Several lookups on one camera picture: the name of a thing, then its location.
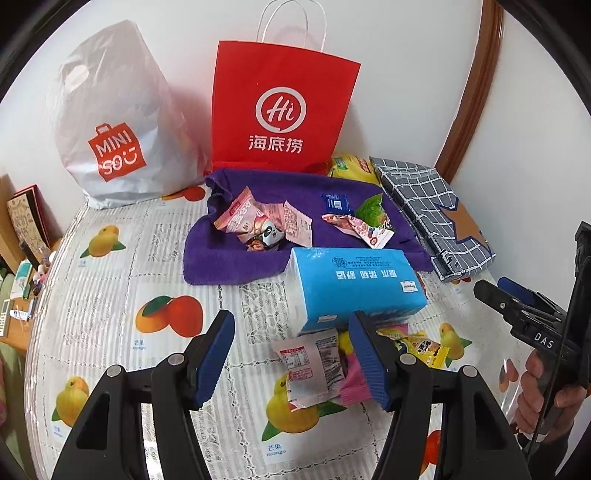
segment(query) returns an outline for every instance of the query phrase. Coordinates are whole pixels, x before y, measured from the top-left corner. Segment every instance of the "nutrition label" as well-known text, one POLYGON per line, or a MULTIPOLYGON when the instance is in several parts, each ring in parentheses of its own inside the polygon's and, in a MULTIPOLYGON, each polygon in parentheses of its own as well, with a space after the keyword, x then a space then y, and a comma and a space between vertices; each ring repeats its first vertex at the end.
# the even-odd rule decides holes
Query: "nutrition label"
POLYGON ((308 354, 306 353, 306 349, 303 346, 280 350, 280 354, 281 359, 283 360, 283 363, 285 363, 288 370, 310 364, 308 354))

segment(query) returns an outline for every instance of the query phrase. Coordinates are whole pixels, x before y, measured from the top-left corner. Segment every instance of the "pink package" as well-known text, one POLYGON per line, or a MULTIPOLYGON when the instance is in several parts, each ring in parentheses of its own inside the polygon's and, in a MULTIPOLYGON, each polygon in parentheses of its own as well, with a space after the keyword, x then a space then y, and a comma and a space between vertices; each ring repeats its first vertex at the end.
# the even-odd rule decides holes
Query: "pink package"
MULTIPOLYGON (((389 327, 388 329, 399 330, 402 336, 408 335, 408 325, 406 323, 389 327)), ((353 403, 371 400, 371 392, 369 391, 361 370, 361 365, 359 365, 359 361, 353 350, 349 332, 339 334, 339 349, 345 353, 347 359, 347 375, 340 388, 341 402, 345 407, 348 407, 353 403)))

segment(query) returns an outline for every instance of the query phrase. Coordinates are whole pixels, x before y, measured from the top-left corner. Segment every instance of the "hi logo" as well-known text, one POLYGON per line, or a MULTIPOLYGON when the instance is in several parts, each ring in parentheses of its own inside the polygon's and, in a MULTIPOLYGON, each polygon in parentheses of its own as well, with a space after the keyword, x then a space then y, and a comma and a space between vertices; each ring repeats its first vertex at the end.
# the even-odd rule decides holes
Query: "hi logo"
POLYGON ((265 130, 276 134, 293 132, 306 118, 306 101, 293 88, 275 87, 261 95, 255 113, 265 130))

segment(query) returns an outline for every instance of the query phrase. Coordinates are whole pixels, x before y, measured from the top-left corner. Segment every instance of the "gray checkered cloth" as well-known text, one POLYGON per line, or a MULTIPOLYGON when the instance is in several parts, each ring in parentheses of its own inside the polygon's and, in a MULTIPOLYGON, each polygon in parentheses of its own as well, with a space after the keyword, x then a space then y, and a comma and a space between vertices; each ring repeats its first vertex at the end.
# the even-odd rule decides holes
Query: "gray checkered cloth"
POLYGON ((488 242, 482 245, 471 237, 461 243, 456 241, 454 223, 438 205, 454 209, 457 196, 435 168, 383 158, 370 160, 382 187, 431 255, 442 281, 473 277, 489 267, 496 253, 488 242))

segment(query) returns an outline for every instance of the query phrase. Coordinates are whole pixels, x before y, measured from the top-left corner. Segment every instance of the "blue tissue pack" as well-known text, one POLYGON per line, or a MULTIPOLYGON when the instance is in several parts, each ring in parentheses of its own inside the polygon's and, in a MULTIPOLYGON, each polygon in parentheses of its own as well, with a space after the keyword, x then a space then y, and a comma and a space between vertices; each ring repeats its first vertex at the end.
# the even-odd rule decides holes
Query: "blue tissue pack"
POLYGON ((427 304, 423 288, 400 250, 293 248, 286 273, 290 306, 300 333, 346 329, 355 310, 376 327, 401 322, 427 304))

